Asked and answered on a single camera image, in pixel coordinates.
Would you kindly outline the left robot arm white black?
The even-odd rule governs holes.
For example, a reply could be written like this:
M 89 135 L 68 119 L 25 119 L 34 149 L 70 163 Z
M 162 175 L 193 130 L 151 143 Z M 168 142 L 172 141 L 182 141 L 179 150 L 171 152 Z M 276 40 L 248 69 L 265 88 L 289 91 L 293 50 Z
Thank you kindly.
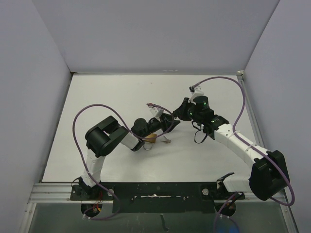
M 118 121 L 109 116 L 90 130 L 85 135 L 88 154 L 86 166 L 88 170 L 79 177 L 79 186 L 82 194 L 89 200 L 98 196 L 99 187 L 97 183 L 101 181 L 101 170 L 105 157 L 110 154 L 118 144 L 126 146 L 131 151 L 139 150 L 145 142 L 142 138 L 150 136 L 159 130 L 169 133 L 178 124 L 171 115 L 163 113 L 159 119 L 153 117 L 149 121 L 143 118 L 135 120 L 131 130 L 121 126 Z

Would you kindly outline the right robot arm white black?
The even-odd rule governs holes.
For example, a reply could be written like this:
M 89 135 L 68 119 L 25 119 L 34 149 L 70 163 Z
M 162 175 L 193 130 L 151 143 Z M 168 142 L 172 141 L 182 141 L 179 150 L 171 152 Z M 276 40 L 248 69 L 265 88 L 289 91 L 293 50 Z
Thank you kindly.
M 290 180 L 284 155 L 262 148 L 234 131 L 225 118 L 214 114 L 206 96 L 195 97 L 192 101 L 184 98 L 173 116 L 201 126 L 203 133 L 225 145 L 251 169 L 249 177 L 228 173 L 218 179 L 216 192 L 219 197 L 226 199 L 233 192 L 252 192 L 260 200 L 267 200 L 287 187 Z

